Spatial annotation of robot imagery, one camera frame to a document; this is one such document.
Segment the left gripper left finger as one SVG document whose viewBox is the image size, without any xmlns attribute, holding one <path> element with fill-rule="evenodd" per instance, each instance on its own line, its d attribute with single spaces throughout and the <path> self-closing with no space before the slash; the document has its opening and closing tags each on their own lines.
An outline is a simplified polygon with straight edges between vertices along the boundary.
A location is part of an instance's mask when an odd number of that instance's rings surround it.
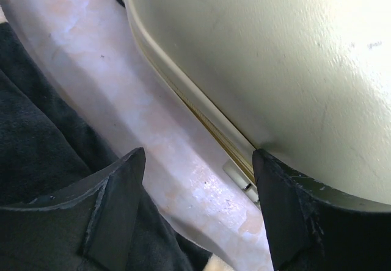
<svg viewBox="0 0 391 271">
<path fill-rule="evenodd" d="M 1 207 L 2 270 L 125 270 L 145 151 L 29 203 Z"/>
</svg>

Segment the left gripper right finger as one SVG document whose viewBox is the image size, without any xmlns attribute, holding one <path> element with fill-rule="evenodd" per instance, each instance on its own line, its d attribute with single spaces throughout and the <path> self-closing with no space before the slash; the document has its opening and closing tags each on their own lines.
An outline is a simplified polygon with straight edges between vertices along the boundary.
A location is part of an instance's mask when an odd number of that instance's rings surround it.
<svg viewBox="0 0 391 271">
<path fill-rule="evenodd" d="M 274 270 L 390 270 L 390 205 L 327 186 L 262 149 L 252 165 Z"/>
</svg>

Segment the yellow suitcase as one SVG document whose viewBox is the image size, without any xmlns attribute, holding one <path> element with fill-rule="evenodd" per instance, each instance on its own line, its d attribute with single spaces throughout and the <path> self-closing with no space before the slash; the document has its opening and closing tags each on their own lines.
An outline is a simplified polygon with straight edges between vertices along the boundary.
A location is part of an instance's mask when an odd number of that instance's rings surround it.
<svg viewBox="0 0 391 271">
<path fill-rule="evenodd" d="M 248 181 L 263 149 L 390 204 L 390 0 L 116 0 L 168 87 Z"/>
</svg>

